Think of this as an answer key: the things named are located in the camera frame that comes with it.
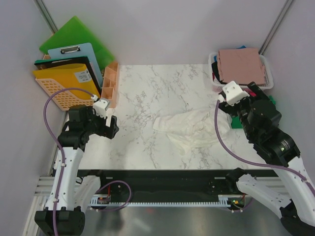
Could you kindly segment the white printed t shirt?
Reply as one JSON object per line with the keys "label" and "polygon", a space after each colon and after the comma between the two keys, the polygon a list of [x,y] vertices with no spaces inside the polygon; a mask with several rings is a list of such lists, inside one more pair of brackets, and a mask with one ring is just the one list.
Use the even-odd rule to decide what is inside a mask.
{"label": "white printed t shirt", "polygon": [[215,108],[203,108],[156,118],[153,129],[164,133],[181,155],[218,141]]}

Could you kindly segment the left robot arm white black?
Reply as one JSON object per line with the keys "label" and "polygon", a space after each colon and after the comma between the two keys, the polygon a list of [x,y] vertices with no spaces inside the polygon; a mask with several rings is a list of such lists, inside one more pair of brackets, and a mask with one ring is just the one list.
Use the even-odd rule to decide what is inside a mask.
{"label": "left robot arm white black", "polygon": [[47,236],[79,236],[85,225],[85,212],[95,193],[104,193],[108,181],[86,176],[77,186],[78,168],[92,134],[113,139],[119,131],[117,118],[108,117],[108,105],[98,101],[92,106],[69,109],[69,120],[57,138],[57,168],[50,196],[34,220]]}

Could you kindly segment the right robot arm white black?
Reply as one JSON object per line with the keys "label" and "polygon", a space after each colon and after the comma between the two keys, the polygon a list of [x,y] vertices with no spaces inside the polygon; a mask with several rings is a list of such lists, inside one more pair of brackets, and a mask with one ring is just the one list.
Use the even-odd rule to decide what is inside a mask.
{"label": "right robot arm white black", "polygon": [[304,166],[294,140],[279,129],[281,113],[255,82],[247,85],[249,94],[234,81],[219,93],[215,115],[223,111],[238,117],[243,131],[256,153],[265,161],[254,163],[235,155],[223,143],[218,125],[215,132],[222,147],[234,158],[253,166],[271,168],[281,179],[289,197],[258,182],[240,168],[230,172],[225,187],[230,193],[245,193],[269,208],[292,236],[315,234],[315,185]]}

